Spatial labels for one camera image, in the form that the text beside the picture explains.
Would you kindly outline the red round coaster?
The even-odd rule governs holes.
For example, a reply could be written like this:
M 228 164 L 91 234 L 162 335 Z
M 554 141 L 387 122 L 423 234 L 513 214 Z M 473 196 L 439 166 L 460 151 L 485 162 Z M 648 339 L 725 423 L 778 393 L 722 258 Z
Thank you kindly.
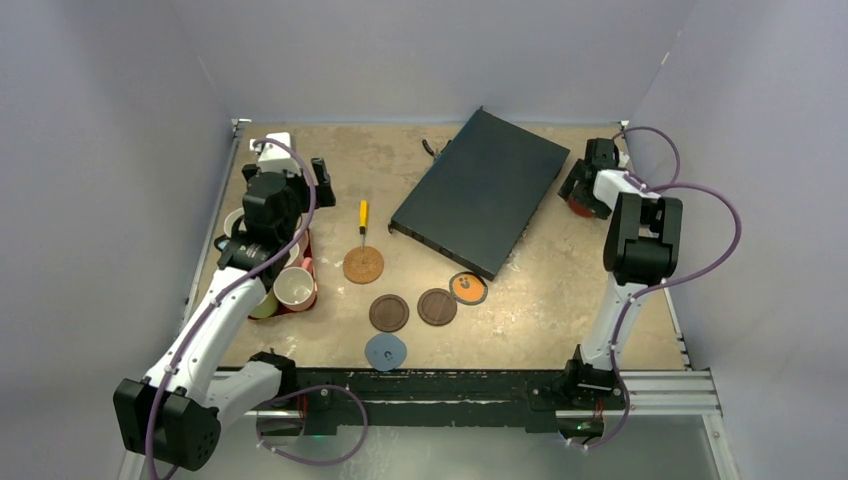
M 567 205 L 576 215 L 578 215 L 580 217 L 584 217 L 584 218 L 593 218 L 594 217 L 594 212 L 591 209 L 588 209 L 588 208 L 580 205 L 574 199 L 568 199 Z

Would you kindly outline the dark wooden coaster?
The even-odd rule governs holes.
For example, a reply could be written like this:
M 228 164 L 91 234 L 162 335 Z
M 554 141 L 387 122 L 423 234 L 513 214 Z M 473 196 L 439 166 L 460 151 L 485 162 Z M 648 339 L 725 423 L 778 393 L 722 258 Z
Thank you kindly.
M 441 288 L 425 291 L 417 302 L 419 317 L 432 326 L 444 326 L 457 314 L 457 302 L 451 293 Z
M 369 321 L 381 332 L 392 333 L 403 328 L 409 319 L 406 301 L 396 294 L 377 297 L 369 307 Z

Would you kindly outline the orange smiley coaster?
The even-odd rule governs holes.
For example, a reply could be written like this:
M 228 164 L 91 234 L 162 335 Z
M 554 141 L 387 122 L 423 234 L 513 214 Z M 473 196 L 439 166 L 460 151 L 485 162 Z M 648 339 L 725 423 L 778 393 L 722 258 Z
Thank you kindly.
M 470 271 L 454 275 L 448 286 L 454 299 L 463 305 L 479 305 L 488 296 L 488 285 L 481 277 Z

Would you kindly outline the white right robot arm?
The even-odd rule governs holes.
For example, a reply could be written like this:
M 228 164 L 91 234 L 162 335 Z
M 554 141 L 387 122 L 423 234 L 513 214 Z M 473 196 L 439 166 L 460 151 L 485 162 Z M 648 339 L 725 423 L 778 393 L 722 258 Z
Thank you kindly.
M 567 362 L 564 399 L 584 407 L 621 388 L 620 355 L 642 298 L 677 266 L 682 204 L 639 186 L 611 139 L 587 143 L 565 172 L 568 150 L 524 130 L 464 127 L 393 212 L 400 232 L 475 275 L 492 280 L 556 178 L 560 196 L 609 223 L 603 249 L 605 296 L 590 334 Z

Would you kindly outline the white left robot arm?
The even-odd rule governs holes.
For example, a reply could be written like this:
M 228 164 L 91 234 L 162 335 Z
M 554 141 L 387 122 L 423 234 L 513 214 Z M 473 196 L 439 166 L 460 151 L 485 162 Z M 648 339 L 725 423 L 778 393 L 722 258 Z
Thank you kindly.
M 297 399 L 293 360 L 253 355 L 233 376 L 216 381 L 220 360 L 240 325 L 261 303 L 308 229 L 328 183 L 310 168 L 246 169 L 243 215 L 225 235 L 211 284 L 174 342 L 139 380 L 124 379 L 113 404 L 125 448 L 169 474 L 197 471 L 214 453 L 223 430 L 267 402 L 284 409 Z

